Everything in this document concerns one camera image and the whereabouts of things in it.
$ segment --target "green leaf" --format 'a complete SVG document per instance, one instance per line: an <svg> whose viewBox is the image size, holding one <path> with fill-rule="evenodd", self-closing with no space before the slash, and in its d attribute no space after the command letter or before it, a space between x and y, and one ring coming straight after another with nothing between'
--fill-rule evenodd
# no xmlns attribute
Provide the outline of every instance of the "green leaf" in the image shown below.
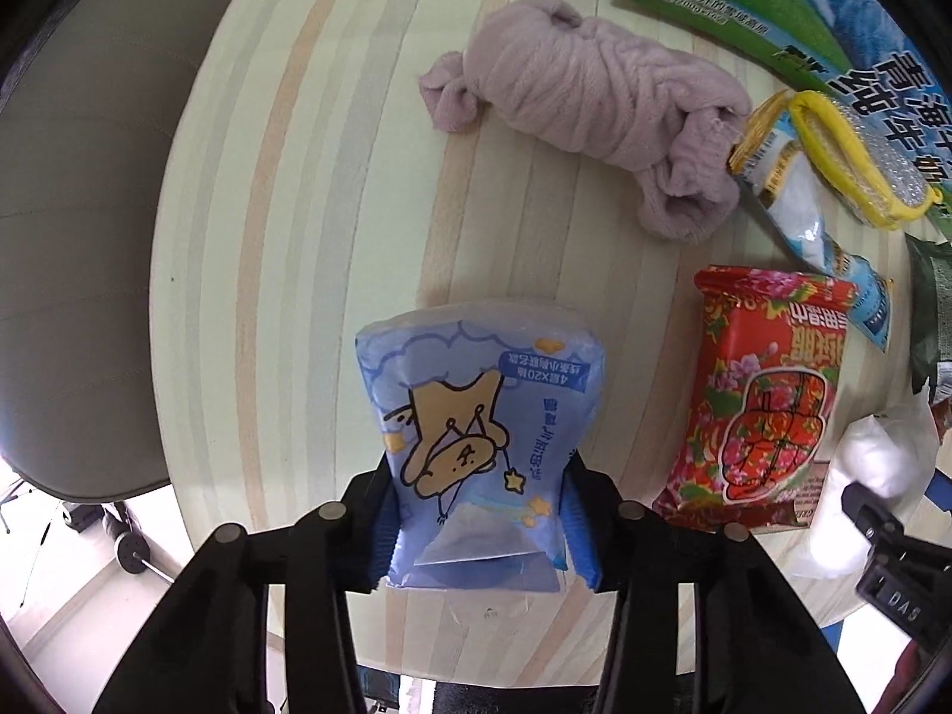
<svg viewBox="0 0 952 714"><path fill-rule="evenodd" d="M728 419L741 409L744 400L740 392L719 392L708 389L704 397L711 405L711 413L715 419Z"/></svg>
<svg viewBox="0 0 952 714"><path fill-rule="evenodd" d="M787 308L786 300L768 300L768 308L766 308L766 316L769 320L776 319L779 315L784 313L784 308Z"/></svg>
<svg viewBox="0 0 952 714"><path fill-rule="evenodd" d="M711 336L714 343L717 343L721 339L721 333L724 332L725 327L727 327L727 317L721 315L717 319L709 321L704 332Z"/></svg>
<svg viewBox="0 0 952 714"><path fill-rule="evenodd" d="M690 441L691 443L691 457L694 460L695 465L702 465L704 463L704 449L701 445L701 441L697 438L693 438Z"/></svg>
<svg viewBox="0 0 952 714"><path fill-rule="evenodd" d="M708 491L706 488L698 486L698 484L684 484L679 489L681 498L686 502L696 502L697 500L711 500L714 495Z"/></svg>
<svg viewBox="0 0 952 714"><path fill-rule="evenodd" d="M840 383L840 369L839 367L832 367L828 365L820 371L825 376L826 380L829 381L832 386L837 386Z"/></svg>
<svg viewBox="0 0 952 714"><path fill-rule="evenodd" d="M812 293L810 292L810 288L807 287L805 284L800 284L797 287L797 289L793 291L793 294L790 295L790 300L796 300L796 302L803 302L804 300L807 300L810 297L810 295L812 295Z"/></svg>

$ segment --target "gray chair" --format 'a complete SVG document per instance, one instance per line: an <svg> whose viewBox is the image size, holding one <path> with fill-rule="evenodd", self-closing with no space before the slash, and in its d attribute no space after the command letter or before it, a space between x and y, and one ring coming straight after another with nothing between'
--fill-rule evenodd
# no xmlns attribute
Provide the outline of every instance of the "gray chair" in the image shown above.
<svg viewBox="0 0 952 714"><path fill-rule="evenodd" d="M149 254L175 127L230 0L81 0L0 111L0 453L55 497L168 482Z"/></svg>

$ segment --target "white plastic bag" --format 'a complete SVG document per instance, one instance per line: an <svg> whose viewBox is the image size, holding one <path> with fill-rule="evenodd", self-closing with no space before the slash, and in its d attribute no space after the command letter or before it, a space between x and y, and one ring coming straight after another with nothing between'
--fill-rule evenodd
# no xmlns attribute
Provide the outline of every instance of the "white plastic bag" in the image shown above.
<svg viewBox="0 0 952 714"><path fill-rule="evenodd" d="M790 573L825 579L862 568L869 543L844 514L843 490L858 481L882 497L905 524L932 479L938 451L928 389L853 421L830 462L813 524L793 555Z"/></svg>

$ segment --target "screw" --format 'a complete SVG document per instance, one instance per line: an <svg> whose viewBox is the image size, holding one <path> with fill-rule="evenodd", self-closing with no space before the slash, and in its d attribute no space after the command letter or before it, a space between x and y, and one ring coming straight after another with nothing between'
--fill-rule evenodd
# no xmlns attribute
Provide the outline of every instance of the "screw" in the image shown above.
<svg viewBox="0 0 952 714"><path fill-rule="evenodd" d="M216 543L233 543L241 537L241 527L238 524L224 524L215 529Z"/></svg>
<svg viewBox="0 0 952 714"><path fill-rule="evenodd" d="M626 521L641 521L645 512L640 502L622 502L618 505L618 514Z"/></svg>
<svg viewBox="0 0 952 714"><path fill-rule="evenodd" d="M339 521L347 514L347 505L343 502L325 502L317 508L317 514L325 521Z"/></svg>
<svg viewBox="0 0 952 714"><path fill-rule="evenodd" d="M724 527L724 536L733 543L742 543L750 536L750 532L742 524L727 524Z"/></svg>

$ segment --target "striped table surface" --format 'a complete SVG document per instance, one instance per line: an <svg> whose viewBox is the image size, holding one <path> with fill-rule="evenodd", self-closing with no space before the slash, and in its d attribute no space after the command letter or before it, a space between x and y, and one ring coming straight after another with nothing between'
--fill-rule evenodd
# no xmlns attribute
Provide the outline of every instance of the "striped table surface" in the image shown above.
<svg viewBox="0 0 952 714"><path fill-rule="evenodd" d="M194 543L225 521L290 524L375 467L381 442L353 352L363 325L497 296L555 300L587 317L607 377L585 459L625 497L651 500L684 436L701 339L694 272L710 262L789 267L740 211L704 245L649 237L630 174L518 134L491 110L466 133L434 131L418 76L506 1L232 1L175 135L152 263L156 399ZM568 1L717 62L754 102L779 87L724 47L625 4ZM851 328L821 458L849 421L906 388L910 309L903 234L864 228L828 196L825 213L834 238L897 286L888 354ZM912 231L937 238L926 223ZM802 539L762 542L784 567ZM795 586L822 624L858 605L853 578ZM561 594L499 608L454 599L384 587L351 596L359 659L497 687L596 684L611 594L569 576ZM680 670L693 665L692 610L685 588Z"/></svg>

